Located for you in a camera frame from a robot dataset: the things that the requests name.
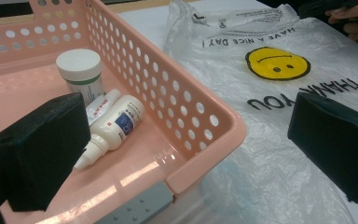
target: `dropper bottle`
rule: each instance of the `dropper bottle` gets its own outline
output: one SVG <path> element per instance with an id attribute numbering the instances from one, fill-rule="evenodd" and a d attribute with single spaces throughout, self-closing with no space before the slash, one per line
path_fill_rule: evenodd
<path id="1" fill-rule="evenodd" d="M 91 126 L 91 140 L 75 164 L 81 170 L 96 162 L 107 150 L 117 149 L 144 116 L 142 103 L 131 95 L 120 97 Z"/>

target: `smiley face mouth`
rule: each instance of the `smiley face mouth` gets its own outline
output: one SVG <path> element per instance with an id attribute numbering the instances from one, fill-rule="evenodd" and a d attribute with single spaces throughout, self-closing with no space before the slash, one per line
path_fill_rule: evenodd
<path id="1" fill-rule="evenodd" d="M 262 58 L 260 60 L 258 60 L 258 63 L 261 63 L 262 61 L 266 60 L 266 59 L 271 59 L 271 58 L 291 58 L 292 55 L 278 55 L 278 56 L 271 56 L 271 57 L 266 57 L 266 58 Z"/>

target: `basket handle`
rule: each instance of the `basket handle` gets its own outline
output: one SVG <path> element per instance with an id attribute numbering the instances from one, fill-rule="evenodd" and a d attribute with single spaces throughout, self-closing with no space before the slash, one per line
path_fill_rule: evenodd
<path id="1" fill-rule="evenodd" d="M 133 197 L 119 208 L 98 220 L 98 224 L 146 223 L 166 209 L 173 201 L 173 195 L 161 181 Z"/>

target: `black block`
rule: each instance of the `black block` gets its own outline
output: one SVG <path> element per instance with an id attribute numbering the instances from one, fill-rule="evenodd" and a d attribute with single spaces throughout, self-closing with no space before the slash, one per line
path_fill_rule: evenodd
<path id="1" fill-rule="evenodd" d="M 291 139 L 348 197 L 358 203 L 358 112 L 301 92 L 289 126 Z"/>
<path id="2" fill-rule="evenodd" d="M 46 210 L 89 140 L 81 93 L 52 99 L 0 132 L 11 208 Z"/>

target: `hand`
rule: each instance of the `hand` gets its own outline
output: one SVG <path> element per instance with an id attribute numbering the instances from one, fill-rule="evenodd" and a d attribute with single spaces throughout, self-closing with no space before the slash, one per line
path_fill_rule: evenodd
<path id="1" fill-rule="evenodd" d="M 338 23 L 340 20 L 349 19 L 349 21 L 356 21 L 358 18 L 358 5 L 351 8 L 339 8 L 335 10 L 326 11 L 327 16 L 330 16 L 328 22 L 330 24 Z M 358 22 L 348 22 L 344 25 L 344 32 L 348 33 L 348 38 L 358 41 Z"/>

